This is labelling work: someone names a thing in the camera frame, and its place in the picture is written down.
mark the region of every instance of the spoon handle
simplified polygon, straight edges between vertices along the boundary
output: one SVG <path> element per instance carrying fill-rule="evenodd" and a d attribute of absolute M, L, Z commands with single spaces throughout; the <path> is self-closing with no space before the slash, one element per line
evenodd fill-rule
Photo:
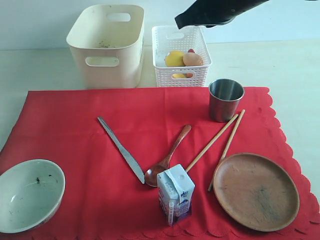
<path fill-rule="evenodd" d="M 179 134 L 179 136 L 175 140 L 175 142 L 174 142 L 169 154 L 167 155 L 166 164 L 169 163 L 172 154 L 174 154 L 174 151 L 176 150 L 178 145 L 181 143 L 182 139 L 184 139 L 184 137 L 190 132 L 190 130 L 191 130 L 191 125 L 187 124 L 187 125 L 184 126 L 184 128 L 181 131 L 181 133 Z"/>

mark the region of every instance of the white table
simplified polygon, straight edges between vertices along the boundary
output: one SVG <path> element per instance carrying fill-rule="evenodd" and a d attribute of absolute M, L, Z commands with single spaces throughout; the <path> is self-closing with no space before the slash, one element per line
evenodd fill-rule
<path fill-rule="evenodd" d="M 320 200 L 320 39 L 209 44 L 205 85 L 231 78 L 270 88 L 272 108 L 311 191 Z M 145 48 L 139 87 L 156 87 L 152 50 Z M 84 89 L 66 49 L 0 51 L 0 149 L 16 123 L 28 90 Z"/>

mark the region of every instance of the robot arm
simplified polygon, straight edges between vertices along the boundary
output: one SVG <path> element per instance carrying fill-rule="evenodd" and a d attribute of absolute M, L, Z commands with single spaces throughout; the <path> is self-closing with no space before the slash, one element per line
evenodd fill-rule
<path fill-rule="evenodd" d="M 175 17 L 178 29 L 185 26 L 211 28 L 231 22 L 236 16 L 269 0 L 196 0 Z"/>

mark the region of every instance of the basket handle hole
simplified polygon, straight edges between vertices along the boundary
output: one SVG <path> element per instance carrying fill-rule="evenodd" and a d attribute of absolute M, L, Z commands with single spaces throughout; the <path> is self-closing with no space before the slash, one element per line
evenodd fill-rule
<path fill-rule="evenodd" d="M 119 59 L 113 56 L 88 56 L 85 63 L 90 67 L 116 67 Z"/>
<path fill-rule="evenodd" d="M 194 74 L 192 72 L 187 73 L 174 73 L 172 74 L 172 79 L 190 79 L 193 78 Z"/>
<path fill-rule="evenodd" d="M 166 35 L 167 39 L 183 39 L 185 34 L 183 32 L 172 32 Z"/>
<path fill-rule="evenodd" d="M 110 22 L 129 22 L 131 20 L 131 16 L 126 12 L 112 12 L 107 13 L 106 19 Z"/>

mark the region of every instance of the brown plate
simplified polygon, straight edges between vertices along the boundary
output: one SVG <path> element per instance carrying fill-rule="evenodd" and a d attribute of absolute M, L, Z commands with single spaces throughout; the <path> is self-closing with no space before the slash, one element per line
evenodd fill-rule
<path fill-rule="evenodd" d="M 270 159 L 253 153 L 224 158 L 215 169 L 213 189 L 233 219 L 262 232 L 288 226 L 300 206 L 296 185 L 287 172 Z"/>

